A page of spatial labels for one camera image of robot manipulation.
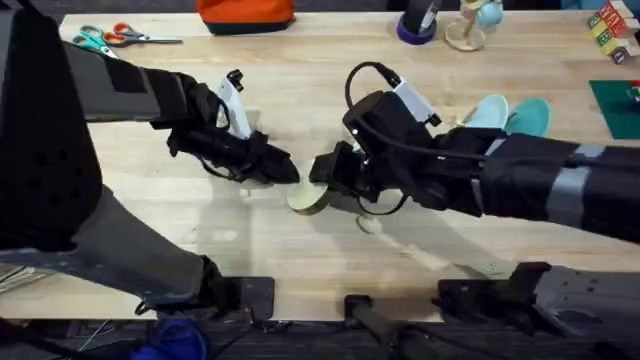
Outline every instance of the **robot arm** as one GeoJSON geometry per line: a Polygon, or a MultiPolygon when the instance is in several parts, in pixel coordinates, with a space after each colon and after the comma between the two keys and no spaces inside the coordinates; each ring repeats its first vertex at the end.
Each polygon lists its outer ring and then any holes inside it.
{"type": "Polygon", "coordinates": [[[1,11],[0,262],[134,294],[143,301],[137,313],[225,314],[246,305],[250,288],[268,302],[264,290],[272,291],[273,279],[223,277],[213,261],[176,247],[129,213],[102,183],[86,125],[150,122],[171,130],[172,155],[192,154],[212,173],[223,166],[234,181],[297,181],[289,154],[246,131],[241,108],[229,108],[238,102],[238,77],[231,73],[218,96],[188,75],[64,43],[56,23],[34,10],[1,11]],[[229,123],[219,126],[221,109],[229,123]]]}
{"type": "MultiPolygon", "coordinates": [[[[369,64],[394,88],[407,86],[382,64],[369,64]]],[[[350,81],[361,67],[349,76],[348,103],[350,81]]],[[[343,122],[361,150],[338,143],[333,153],[316,158],[310,180],[373,202],[385,189],[400,189],[429,209],[547,221],[640,239],[634,218],[640,208],[640,149],[497,129],[456,128],[433,137],[425,122],[439,122],[434,115],[416,117],[416,92],[410,93],[379,91],[350,106],[343,122]]]]}

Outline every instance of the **blue scissors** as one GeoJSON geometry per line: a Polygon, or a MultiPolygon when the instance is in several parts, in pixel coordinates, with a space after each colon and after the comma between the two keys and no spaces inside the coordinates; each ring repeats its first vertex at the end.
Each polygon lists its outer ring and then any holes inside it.
{"type": "Polygon", "coordinates": [[[71,41],[85,49],[96,51],[114,59],[118,59],[118,56],[104,41],[104,31],[95,26],[84,25],[80,28],[80,35],[74,37],[71,41]]]}

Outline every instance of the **black cable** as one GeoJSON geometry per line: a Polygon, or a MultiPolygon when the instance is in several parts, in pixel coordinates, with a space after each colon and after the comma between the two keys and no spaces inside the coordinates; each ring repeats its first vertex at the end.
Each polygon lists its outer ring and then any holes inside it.
{"type": "Polygon", "coordinates": [[[208,172],[209,174],[215,176],[215,177],[219,177],[221,179],[225,179],[225,180],[231,180],[231,181],[236,181],[236,177],[231,176],[231,175],[223,175],[221,173],[219,173],[216,169],[214,169],[211,165],[209,165],[209,163],[207,163],[207,161],[199,154],[194,154],[193,156],[195,156],[198,160],[200,160],[200,163],[202,164],[202,168],[208,172]]]}
{"type": "Polygon", "coordinates": [[[396,204],[396,206],[393,207],[393,209],[389,211],[381,212],[381,213],[374,213],[372,211],[367,210],[367,208],[365,208],[364,205],[362,204],[362,196],[358,196],[356,199],[358,201],[358,206],[360,206],[360,210],[362,210],[365,214],[374,215],[374,216],[384,216],[384,215],[395,214],[396,212],[398,212],[398,210],[402,209],[402,207],[404,206],[404,203],[407,202],[408,198],[409,197],[407,195],[402,194],[402,198],[400,199],[398,204],[396,204]]]}
{"type": "Polygon", "coordinates": [[[220,355],[222,355],[223,352],[225,352],[228,348],[233,346],[233,344],[235,344],[236,342],[240,341],[245,336],[249,335],[253,330],[255,330],[255,328],[252,327],[252,328],[249,328],[247,330],[241,331],[233,339],[227,341],[225,344],[220,346],[214,353],[211,353],[211,355],[209,355],[207,360],[217,359],[220,355]]]}
{"type": "Polygon", "coordinates": [[[224,131],[228,131],[229,127],[231,126],[231,117],[229,116],[229,107],[227,106],[227,104],[224,101],[222,101],[222,99],[220,99],[220,107],[222,108],[222,112],[224,112],[224,117],[227,119],[227,123],[226,123],[226,125],[224,125],[222,127],[219,127],[218,129],[224,130],[224,131]]]}
{"type": "Polygon", "coordinates": [[[360,113],[355,111],[353,100],[351,98],[351,83],[353,82],[353,78],[361,69],[365,67],[373,67],[376,70],[378,70],[380,75],[382,75],[382,77],[387,81],[387,83],[391,87],[395,87],[401,82],[400,77],[393,70],[389,69],[388,67],[384,66],[379,62],[365,61],[363,63],[356,65],[356,67],[353,68],[353,70],[351,70],[351,72],[349,73],[349,76],[347,76],[347,81],[344,85],[344,98],[347,102],[347,107],[349,108],[349,111],[356,118],[356,121],[358,122],[358,124],[362,126],[365,130],[375,135],[377,138],[387,143],[388,145],[394,146],[398,149],[418,152],[421,154],[435,156],[435,157],[446,157],[446,158],[461,159],[461,160],[486,161],[488,159],[488,156],[486,155],[462,154],[462,153],[446,151],[446,150],[434,150],[434,149],[427,149],[427,148],[421,148],[417,146],[406,145],[398,141],[395,141],[379,133],[375,129],[373,129],[371,126],[369,126],[369,124],[367,124],[366,121],[364,121],[360,113]]]}
{"type": "Polygon", "coordinates": [[[17,270],[14,270],[14,271],[13,271],[13,272],[11,272],[11,273],[9,273],[9,274],[5,275],[5,276],[3,276],[3,277],[0,279],[0,284],[2,284],[3,282],[5,282],[5,281],[7,281],[7,280],[11,279],[12,277],[14,277],[14,276],[16,276],[16,275],[18,275],[18,274],[20,274],[21,272],[25,271],[26,269],[27,269],[27,267],[26,267],[26,266],[23,266],[23,267],[21,267],[21,268],[19,268],[19,269],[17,269],[17,270]]]}
{"type": "Polygon", "coordinates": [[[454,339],[448,338],[446,336],[442,336],[442,335],[440,335],[440,334],[438,334],[436,332],[433,332],[431,330],[425,329],[425,328],[420,327],[420,326],[410,325],[406,329],[409,330],[409,331],[415,331],[415,332],[418,332],[420,334],[427,335],[427,336],[432,337],[434,339],[438,339],[438,340],[442,341],[443,343],[447,343],[447,344],[452,345],[454,347],[466,350],[467,352],[470,352],[470,353],[480,354],[480,355],[488,357],[488,358],[494,358],[494,359],[500,359],[500,360],[516,360],[516,359],[514,359],[512,357],[504,356],[504,355],[495,353],[495,352],[493,352],[493,351],[491,351],[489,349],[486,349],[486,348],[471,346],[471,345],[465,344],[463,342],[460,342],[458,340],[454,340],[454,339]]]}
{"type": "MultiPolygon", "coordinates": [[[[473,160],[473,161],[487,161],[489,156],[487,155],[478,155],[478,154],[464,154],[455,151],[447,151],[441,149],[428,149],[421,148],[417,146],[403,144],[394,139],[391,139],[384,134],[381,134],[362,118],[362,115],[355,111],[355,107],[353,104],[353,100],[351,98],[351,83],[353,82],[353,78],[355,75],[365,67],[373,67],[380,73],[380,75],[385,79],[385,81],[393,88],[398,86],[402,79],[398,74],[396,74],[393,70],[386,67],[384,64],[374,61],[365,61],[362,62],[351,70],[349,75],[347,76],[347,81],[344,86],[344,97],[347,103],[347,107],[349,111],[353,114],[356,121],[360,126],[362,126],[366,131],[376,136],[382,142],[387,143],[393,147],[396,147],[401,150],[412,151],[415,153],[420,153],[424,155],[429,155],[432,157],[443,157],[443,158],[451,158],[451,159],[459,159],[459,160],[473,160]]],[[[552,163],[558,166],[570,166],[570,167],[580,167],[580,166],[593,166],[593,167],[609,167],[609,168],[624,168],[624,169],[639,169],[639,164],[633,163],[612,163],[612,162],[604,162],[599,160],[598,158],[591,158],[586,156],[581,156],[579,154],[571,154],[567,157],[542,157],[542,156],[529,156],[529,157],[512,157],[512,158],[503,158],[504,160],[513,160],[513,161],[536,161],[536,162],[545,162],[552,163]]]]}

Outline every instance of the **scissors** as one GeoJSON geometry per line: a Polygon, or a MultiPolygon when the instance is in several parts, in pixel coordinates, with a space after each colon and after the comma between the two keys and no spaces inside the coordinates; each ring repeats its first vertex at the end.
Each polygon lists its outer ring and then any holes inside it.
{"type": "Polygon", "coordinates": [[[116,24],[113,27],[113,32],[104,33],[103,38],[109,46],[114,47],[127,47],[131,44],[140,43],[177,44],[182,42],[182,39],[177,37],[145,35],[135,31],[131,25],[126,23],[116,24]]]}
{"type": "Polygon", "coordinates": [[[104,31],[95,26],[82,26],[80,28],[80,35],[74,37],[71,41],[85,49],[93,50],[114,59],[118,59],[118,56],[109,49],[109,46],[104,41],[104,31]]]}

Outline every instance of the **wooden table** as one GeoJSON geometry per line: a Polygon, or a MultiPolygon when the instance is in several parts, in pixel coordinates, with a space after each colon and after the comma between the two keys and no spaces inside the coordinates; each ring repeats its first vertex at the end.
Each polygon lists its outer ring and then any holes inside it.
{"type": "MultiPolygon", "coordinates": [[[[195,14],[74,15],[61,33],[70,39],[83,24],[107,29],[126,21],[148,34],[183,36],[183,45],[116,52],[139,66],[188,73],[212,88],[241,69],[250,118],[301,164],[345,138],[342,89],[349,70],[364,60],[382,61],[409,79],[444,119],[438,131],[482,97],[499,93],[512,106],[534,96],[548,99],[550,137],[613,143],[587,81],[636,78],[639,66],[615,66],[603,57],[589,38],[588,15],[507,13],[477,53],[456,52],[441,40],[404,44],[395,36],[394,13],[299,14],[287,31],[241,37],[213,37],[195,14]]],[[[439,24],[455,16],[440,14],[439,24]]],[[[354,96],[379,88],[385,85],[378,76],[363,72],[354,96]]],[[[173,159],[168,134],[146,124],[96,124],[91,133],[104,181],[127,208],[179,246],[210,256],[224,274],[273,276],[278,319],[339,319],[348,293],[372,295],[394,317],[434,318],[428,300],[439,279],[507,277],[518,261],[640,271],[640,247],[618,240],[414,204],[393,216],[360,219],[368,234],[349,212],[293,213],[285,206],[286,186],[251,189],[210,177],[192,157],[173,159]]],[[[386,197],[386,206],[394,196],[386,197]]],[[[55,275],[0,296],[0,316],[136,318],[137,302],[55,275]]]]}

